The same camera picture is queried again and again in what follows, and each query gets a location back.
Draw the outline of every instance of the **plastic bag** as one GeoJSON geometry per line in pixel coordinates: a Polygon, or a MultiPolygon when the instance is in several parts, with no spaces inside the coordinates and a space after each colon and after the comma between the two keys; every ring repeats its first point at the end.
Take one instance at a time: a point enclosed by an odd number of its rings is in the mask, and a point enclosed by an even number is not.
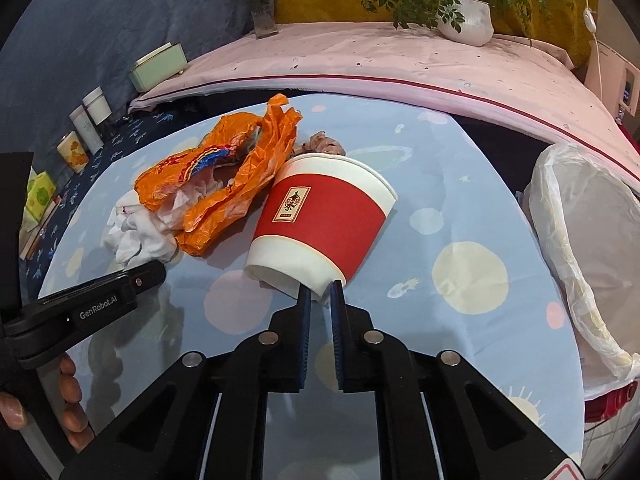
{"type": "Polygon", "coordinates": [[[267,112],[258,122],[261,131],[257,145],[238,169],[233,183],[187,211],[184,230],[176,237],[187,253],[202,254],[223,229],[243,218],[255,195],[287,160],[296,141],[296,125],[302,119],[293,108],[282,111],[281,106],[288,103],[282,94],[269,99],[267,112]]]}
{"type": "Polygon", "coordinates": [[[594,399],[640,374],[640,203],[576,144],[547,148],[527,191],[577,330],[585,397],[594,399]]]}
{"type": "Polygon", "coordinates": [[[223,116],[197,148],[167,157],[136,180],[140,203],[165,221],[171,217],[168,224],[182,229],[175,239],[185,252],[200,256],[222,230],[243,218],[287,160],[302,118],[293,108],[282,110],[288,103],[277,94],[269,99],[264,117],[248,112],[223,116]],[[215,168],[240,161],[233,180],[221,189],[215,186],[215,168]],[[212,176],[202,177],[211,170],[212,176]],[[183,186],[190,192],[181,194],[183,186]],[[184,221],[173,222],[175,211],[182,213],[185,206],[184,221]]]}
{"type": "Polygon", "coordinates": [[[248,112],[222,116],[197,148],[168,156],[141,174],[134,185],[140,203],[158,211],[169,195],[178,191],[196,173],[237,162],[241,147],[257,131],[260,117],[248,112]]]}

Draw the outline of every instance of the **blue wall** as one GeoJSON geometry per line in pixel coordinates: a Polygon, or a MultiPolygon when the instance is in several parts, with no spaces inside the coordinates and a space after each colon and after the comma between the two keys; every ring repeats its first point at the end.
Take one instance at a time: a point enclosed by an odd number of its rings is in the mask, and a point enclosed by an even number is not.
{"type": "Polygon", "coordinates": [[[0,151],[34,151],[36,171],[65,182],[56,146],[82,97],[101,86],[124,112],[137,59],[171,41],[192,60],[250,22],[244,0],[33,0],[0,51],[0,151]]]}

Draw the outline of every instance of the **crumpled paper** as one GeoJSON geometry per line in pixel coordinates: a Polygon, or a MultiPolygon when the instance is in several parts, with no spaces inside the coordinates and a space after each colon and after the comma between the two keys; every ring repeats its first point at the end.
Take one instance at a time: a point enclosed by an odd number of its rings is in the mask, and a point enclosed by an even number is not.
{"type": "Polygon", "coordinates": [[[116,263],[126,269],[151,260],[168,262],[177,249],[173,232],[140,204],[135,190],[116,202],[107,227],[103,243],[115,253],[116,263]]]}

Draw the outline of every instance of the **power cord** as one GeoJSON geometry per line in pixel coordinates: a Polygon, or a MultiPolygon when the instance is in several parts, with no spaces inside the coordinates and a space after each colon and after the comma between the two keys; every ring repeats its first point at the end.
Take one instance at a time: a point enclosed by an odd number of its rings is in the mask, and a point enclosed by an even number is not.
{"type": "Polygon", "coordinates": [[[598,39],[596,38],[596,20],[593,19],[593,11],[589,6],[589,0],[584,1],[586,2],[587,6],[582,13],[582,17],[584,19],[584,25],[593,36],[593,41],[596,47],[596,57],[598,59],[598,78],[600,81],[600,100],[602,101],[602,70],[600,69],[600,47],[598,46],[598,39]]]}

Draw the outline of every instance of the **pink mattress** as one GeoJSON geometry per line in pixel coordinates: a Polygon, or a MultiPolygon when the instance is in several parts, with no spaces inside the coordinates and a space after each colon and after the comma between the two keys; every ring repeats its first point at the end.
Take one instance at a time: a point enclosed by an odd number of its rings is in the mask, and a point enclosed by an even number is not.
{"type": "Polygon", "coordinates": [[[477,48],[437,31],[395,30],[389,23],[281,25],[277,36],[257,41],[248,35],[191,61],[183,74],[135,99],[130,110],[249,88],[393,100],[546,142],[579,142],[640,192],[640,155],[565,66],[570,61],[556,57],[539,45],[493,38],[477,48]]]}

